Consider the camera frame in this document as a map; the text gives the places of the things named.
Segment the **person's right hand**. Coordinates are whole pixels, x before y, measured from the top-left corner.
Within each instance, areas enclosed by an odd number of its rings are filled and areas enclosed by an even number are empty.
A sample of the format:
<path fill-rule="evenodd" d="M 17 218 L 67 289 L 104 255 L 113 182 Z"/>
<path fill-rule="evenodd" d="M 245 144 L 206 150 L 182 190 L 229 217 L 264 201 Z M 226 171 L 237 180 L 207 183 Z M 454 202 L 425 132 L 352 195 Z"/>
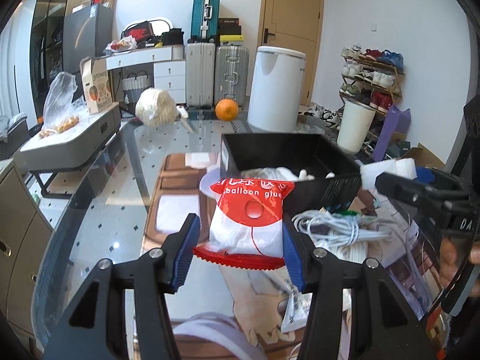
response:
<path fill-rule="evenodd" d="M 444 236 L 440 245 L 440 272 L 439 279 L 442 287 L 446 288 L 453 280 L 459 265 L 457 264 L 458 252 L 449 237 Z M 469 255 L 469 261 L 473 265 L 480 264 L 480 244 L 475 242 Z"/>

